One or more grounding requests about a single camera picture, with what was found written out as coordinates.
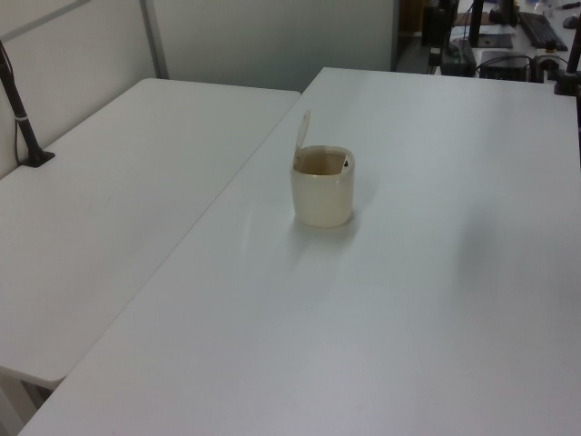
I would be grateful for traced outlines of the black Panda gripper body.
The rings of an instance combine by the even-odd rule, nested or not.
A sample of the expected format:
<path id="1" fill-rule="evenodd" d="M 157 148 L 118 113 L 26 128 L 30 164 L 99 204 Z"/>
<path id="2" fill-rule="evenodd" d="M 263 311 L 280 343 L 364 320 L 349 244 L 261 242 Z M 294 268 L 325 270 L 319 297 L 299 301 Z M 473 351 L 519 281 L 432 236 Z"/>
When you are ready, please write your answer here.
<path id="1" fill-rule="evenodd" d="M 431 53 L 441 51 L 449 40 L 449 7 L 426 6 L 423 10 L 423 45 Z"/>

